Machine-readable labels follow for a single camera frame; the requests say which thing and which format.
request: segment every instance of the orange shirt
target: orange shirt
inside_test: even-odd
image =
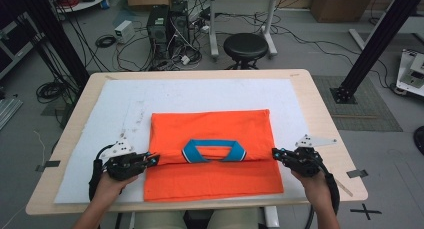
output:
[[[159,164],[146,170],[145,201],[191,201],[282,193],[269,110],[202,113],[154,113],[150,131],[152,154]],[[241,162],[222,162],[229,147],[197,147],[211,160],[188,163],[182,150],[190,140],[238,142]]]

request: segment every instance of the floor mat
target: floor mat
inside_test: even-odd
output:
[[[368,78],[354,95],[357,104],[336,104],[330,88],[338,88],[345,77],[312,77],[338,130],[403,131]]]

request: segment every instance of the white bracket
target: white bracket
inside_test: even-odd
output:
[[[105,150],[101,154],[101,158],[111,158],[111,157],[117,157],[122,155],[130,154],[134,151],[134,148],[128,143],[127,138],[123,137],[121,140],[117,141],[115,145],[113,145],[111,148]]]
[[[318,147],[336,144],[336,139],[318,138],[306,134],[302,139],[296,142],[297,147]]]

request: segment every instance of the table leg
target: table leg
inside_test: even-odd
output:
[[[210,27],[209,27],[209,43],[211,44],[211,56],[213,58],[217,58],[219,56],[218,52],[218,43],[216,41],[216,33],[215,33],[215,0],[210,0]]]
[[[271,28],[272,18],[274,16],[274,8],[275,8],[276,2],[277,0],[269,1],[268,18],[266,19],[265,26],[262,26],[262,33],[264,34],[265,40],[268,43],[269,53],[271,56],[277,55],[277,49],[275,48],[274,41],[272,40],[271,34],[270,34],[270,28]]]

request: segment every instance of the gray floor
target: gray floor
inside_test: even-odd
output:
[[[145,26],[146,12],[131,12],[124,5],[112,2],[108,10],[97,7],[74,13],[90,43],[113,29],[123,19],[141,21]],[[277,11],[282,18],[277,25],[284,26],[305,40],[328,40],[339,43],[350,50],[359,52],[348,29],[355,28],[361,33],[369,33],[372,25],[368,17],[357,23],[316,23],[309,11]],[[219,31],[228,33],[254,31],[256,28],[239,19],[220,18]],[[75,49],[82,56],[81,46],[75,32],[64,22],[65,29]],[[226,35],[218,36],[222,44]],[[345,76],[351,65],[346,58],[325,55],[313,44],[300,44],[289,34],[273,36],[278,56],[263,58],[258,67],[263,69],[304,68],[312,75]],[[219,70],[231,64],[220,48],[220,57],[215,62],[209,57],[207,37],[201,39],[203,60],[195,69]],[[353,61],[356,55],[339,47],[322,45],[325,50],[348,55]],[[424,52],[424,46],[411,35],[398,35],[381,56],[388,68],[389,83],[394,82],[403,48]],[[142,65],[149,49],[148,40],[139,40],[129,46],[121,57]],[[99,49],[97,55],[110,69],[114,47]],[[99,71],[94,63],[87,68],[90,73]],[[375,70],[384,74],[381,64]],[[365,169],[369,176],[363,178],[369,198],[364,202],[342,203],[338,218],[343,228],[424,228],[424,156],[415,148],[412,133],[424,125],[424,102],[412,98],[399,97],[380,86],[378,76],[370,73],[369,78],[376,90],[390,108],[403,132],[356,132],[340,131],[344,143],[358,169]],[[0,225],[4,226],[15,213],[16,217],[6,228],[68,228],[78,215],[29,216],[21,210],[28,202],[41,176],[35,168],[47,160],[51,148],[59,139],[62,130],[54,116],[40,116],[46,105],[37,102],[35,90],[41,84],[52,81],[45,64],[35,51],[30,52],[6,77],[0,81],[7,96],[18,95],[24,104],[0,131]],[[362,209],[364,203],[369,210],[382,214],[353,213],[350,209]],[[278,207],[281,228],[303,228],[307,219],[307,206]],[[113,228],[116,214],[110,213],[104,220],[104,228]],[[123,227],[128,225],[129,215],[123,219]]]

